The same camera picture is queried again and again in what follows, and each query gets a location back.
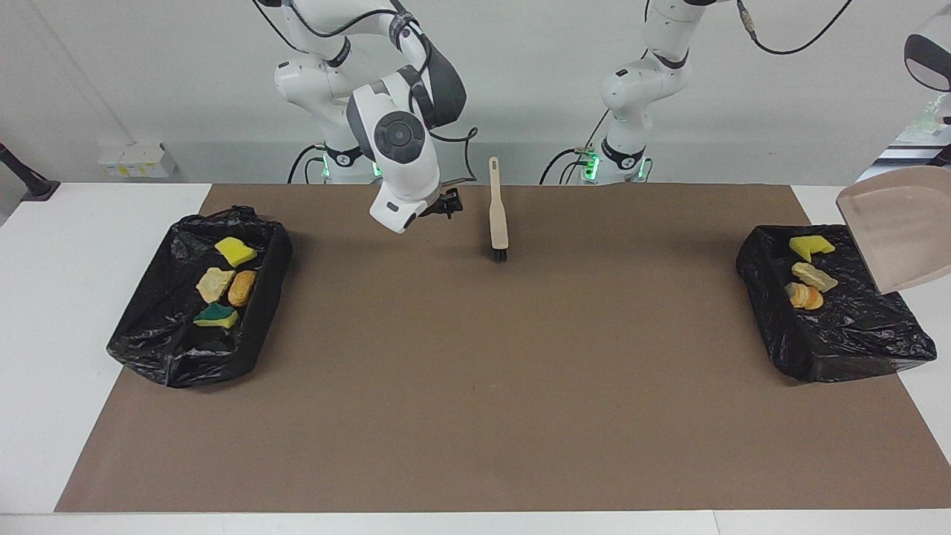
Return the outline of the beige brush with black bristles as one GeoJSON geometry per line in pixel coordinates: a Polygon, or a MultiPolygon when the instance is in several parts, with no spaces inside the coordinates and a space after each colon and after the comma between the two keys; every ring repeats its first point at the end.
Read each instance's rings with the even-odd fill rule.
{"type": "Polygon", "coordinates": [[[508,261],[509,234],[508,220],[502,200],[502,174],[499,168],[499,159],[496,156],[489,158],[490,174],[490,247],[493,258],[497,263],[508,261]]]}

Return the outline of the yellow wedge sponge piece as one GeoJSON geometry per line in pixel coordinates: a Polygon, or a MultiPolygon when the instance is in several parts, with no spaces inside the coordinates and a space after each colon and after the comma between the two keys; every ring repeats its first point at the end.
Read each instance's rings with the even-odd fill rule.
{"type": "Polygon", "coordinates": [[[255,248],[247,246],[244,241],[232,236],[217,241],[214,247],[232,268],[240,267],[240,265],[248,263],[258,256],[258,251],[255,248]]]}

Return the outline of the orange-brown oval bread lump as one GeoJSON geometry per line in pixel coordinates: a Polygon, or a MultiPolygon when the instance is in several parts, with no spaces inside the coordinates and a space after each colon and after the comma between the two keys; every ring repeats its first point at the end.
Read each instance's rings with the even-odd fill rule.
{"type": "Polygon", "coordinates": [[[245,307],[250,301],[256,280],[257,271],[241,270],[237,272],[227,289],[228,304],[234,308],[245,307]]]}

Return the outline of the pale beige bread chunk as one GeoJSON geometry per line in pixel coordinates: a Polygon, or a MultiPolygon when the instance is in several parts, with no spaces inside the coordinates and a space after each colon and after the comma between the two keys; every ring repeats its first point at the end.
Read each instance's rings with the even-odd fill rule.
{"type": "Polygon", "coordinates": [[[227,292],[236,272],[234,270],[221,270],[218,267],[209,267],[201,275],[200,280],[195,285],[197,292],[207,304],[217,302],[227,292]]]}

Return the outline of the green and yellow sponge piece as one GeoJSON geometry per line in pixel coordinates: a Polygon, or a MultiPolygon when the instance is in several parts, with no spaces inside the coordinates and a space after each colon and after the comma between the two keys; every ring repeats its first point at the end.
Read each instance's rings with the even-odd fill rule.
{"type": "Polygon", "coordinates": [[[240,314],[235,308],[222,305],[220,302],[211,302],[193,320],[192,324],[202,328],[233,328],[240,322],[240,314]]]}

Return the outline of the yellow L-shaped sponge piece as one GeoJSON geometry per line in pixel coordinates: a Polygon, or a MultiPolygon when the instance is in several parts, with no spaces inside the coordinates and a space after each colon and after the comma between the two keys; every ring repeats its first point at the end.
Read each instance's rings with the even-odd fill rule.
{"type": "Polygon", "coordinates": [[[836,247],[822,235],[799,235],[788,241],[789,250],[802,258],[805,263],[812,264],[816,254],[834,253],[836,247]]]}

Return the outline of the striped croissant piece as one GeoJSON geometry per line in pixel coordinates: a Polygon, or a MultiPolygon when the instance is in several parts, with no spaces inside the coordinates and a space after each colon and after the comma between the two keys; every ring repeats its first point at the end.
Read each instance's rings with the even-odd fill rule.
{"type": "Polygon", "coordinates": [[[805,309],[806,311],[815,311],[825,304],[825,299],[821,291],[809,287],[802,283],[790,283],[785,286],[788,300],[794,309],[805,309]]]}

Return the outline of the pale yellow bread chunk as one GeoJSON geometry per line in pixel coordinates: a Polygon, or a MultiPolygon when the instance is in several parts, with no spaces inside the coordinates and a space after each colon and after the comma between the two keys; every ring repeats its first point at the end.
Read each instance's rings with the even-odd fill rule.
{"type": "Polygon", "coordinates": [[[825,294],[825,292],[829,292],[832,288],[839,285],[839,282],[835,278],[809,263],[793,264],[791,273],[802,284],[815,288],[816,291],[821,292],[821,294],[825,294]]]}

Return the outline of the beige plastic dustpan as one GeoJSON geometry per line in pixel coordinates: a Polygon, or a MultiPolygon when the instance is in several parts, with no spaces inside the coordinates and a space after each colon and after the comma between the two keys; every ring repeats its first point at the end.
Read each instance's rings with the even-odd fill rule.
{"type": "Polygon", "coordinates": [[[836,204],[880,294],[951,275],[951,170],[877,174],[846,187],[836,204]]]}

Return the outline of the bin with black bag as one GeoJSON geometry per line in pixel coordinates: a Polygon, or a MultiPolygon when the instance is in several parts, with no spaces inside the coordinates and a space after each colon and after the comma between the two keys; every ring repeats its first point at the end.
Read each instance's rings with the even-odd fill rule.
{"type": "Polygon", "coordinates": [[[935,341],[900,294],[880,294],[852,234],[832,226],[758,226],[741,244],[735,268],[765,344],[768,359],[806,383],[836,383],[889,375],[933,362],[935,341]],[[813,264],[837,281],[814,311],[795,308],[787,287],[801,258],[795,237],[819,235],[834,247],[813,264]]]}
{"type": "Polygon", "coordinates": [[[113,359],[167,387],[212,385],[251,372],[282,295],[292,244],[281,223],[251,207],[191,215],[173,224],[143,274],[106,345],[113,359]],[[214,244],[235,237],[258,256],[230,267],[214,244]],[[207,306],[195,285],[207,268],[257,271],[248,304],[235,308],[233,328],[202,328],[192,320],[207,306]]]}

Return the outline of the brown table mat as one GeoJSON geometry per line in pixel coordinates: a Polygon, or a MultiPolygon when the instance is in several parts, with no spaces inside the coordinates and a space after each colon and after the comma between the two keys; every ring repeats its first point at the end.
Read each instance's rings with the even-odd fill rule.
{"type": "Polygon", "coordinates": [[[59,512],[951,508],[899,377],[768,362],[734,261],[790,187],[506,187],[403,235],[359,186],[217,185],[294,253],[254,372],[121,372],[59,512]]]}

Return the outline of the white power strip box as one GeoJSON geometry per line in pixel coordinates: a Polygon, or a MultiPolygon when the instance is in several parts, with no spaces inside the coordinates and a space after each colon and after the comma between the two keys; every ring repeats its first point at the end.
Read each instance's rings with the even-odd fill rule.
{"type": "Polygon", "coordinates": [[[130,143],[100,152],[98,166],[109,178],[170,178],[178,165],[162,143],[130,143]]]}

